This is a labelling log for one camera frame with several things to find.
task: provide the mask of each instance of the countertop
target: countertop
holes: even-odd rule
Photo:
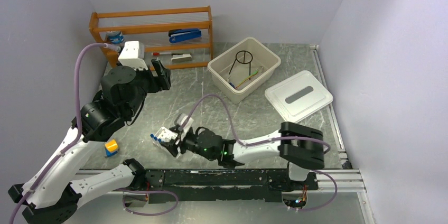
[[[215,57],[228,50],[236,43],[214,43]],[[112,138],[118,141],[119,152],[110,158],[105,158],[104,149],[96,151],[86,162],[83,169],[112,169],[128,158],[135,158],[147,169],[219,169],[217,161],[210,162],[199,155],[187,152],[179,159],[173,158],[168,152],[157,147],[150,138],[161,126],[171,127],[179,113],[188,114],[193,105],[204,94],[218,94],[229,106],[236,132],[239,138],[248,139],[263,136],[278,130],[283,122],[281,116],[265,98],[267,88],[303,70],[310,71],[320,79],[318,64],[315,63],[309,45],[299,44],[265,44],[277,54],[281,65],[275,69],[269,80],[262,84],[239,104],[230,100],[213,84],[211,73],[207,68],[191,68],[173,70],[171,73],[171,89],[156,94],[148,94],[145,106],[132,126],[118,130]],[[192,50],[194,61],[208,61],[208,49]],[[151,55],[145,60],[150,63]],[[110,70],[108,65],[105,74]],[[226,112],[217,98],[208,98],[202,102],[193,114],[193,127],[204,126],[221,135],[232,138]],[[338,136],[334,130],[333,117],[328,107],[315,112],[300,121],[299,124],[319,129],[323,132],[324,141],[331,145],[331,150],[325,155],[326,169],[340,169],[338,156]],[[280,157],[266,158],[249,162],[237,168],[279,168],[286,167],[287,161]]]

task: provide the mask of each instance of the floor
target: floor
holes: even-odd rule
[[[228,50],[234,44],[215,43],[215,56]],[[83,169],[111,169],[128,158],[135,158],[148,169],[219,169],[217,161],[210,162],[191,152],[175,159],[168,152],[153,144],[153,140],[150,138],[150,134],[155,133],[161,126],[172,126],[179,113],[187,114],[193,104],[201,96],[208,93],[218,94],[224,98],[229,105],[237,134],[241,139],[263,136],[278,130],[283,119],[265,98],[265,90],[303,70],[310,71],[318,79],[319,73],[309,45],[278,43],[265,45],[281,58],[282,63],[267,82],[242,102],[237,105],[232,104],[213,84],[207,68],[173,70],[171,89],[149,94],[135,124],[125,126],[113,135],[113,138],[118,141],[119,153],[113,157],[105,158],[104,149],[98,150],[86,162]],[[192,55],[195,62],[209,60],[209,53],[206,49],[196,49],[192,51]],[[151,55],[146,55],[147,63],[150,62],[151,57]],[[169,57],[162,58],[162,62],[167,64]],[[224,138],[232,138],[226,112],[217,99],[206,99],[193,114],[193,119],[195,120],[194,128],[205,126]],[[334,132],[329,108],[322,108],[300,121],[299,124],[323,132],[324,140],[331,145],[330,152],[325,155],[325,168],[340,169],[339,145],[337,143],[339,139]],[[250,162],[238,168],[278,168],[286,167],[286,163],[282,158],[274,157]]]

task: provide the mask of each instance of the dish rack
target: dish rack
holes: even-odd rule
[[[198,28],[202,37],[170,43],[168,31]],[[210,6],[167,10],[131,11],[115,13],[93,12],[89,30],[95,41],[106,42],[107,31],[121,31],[125,41],[141,41],[145,52],[208,48],[213,59],[213,26]],[[118,52],[101,48],[112,67],[118,63]],[[208,62],[164,64],[169,69],[206,67]]]

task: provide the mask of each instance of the yellow block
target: yellow block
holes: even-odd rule
[[[104,147],[106,147],[107,151],[111,153],[118,150],[118,144],[115,139],[112,139],[111,141],[104,143]]]

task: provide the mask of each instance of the yellow and blue toy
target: yellow and blue toy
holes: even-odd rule
[[[118,143],[115,139],[104,143],[104,148],[106,149],[106,157],[111,157],[118,153]]]

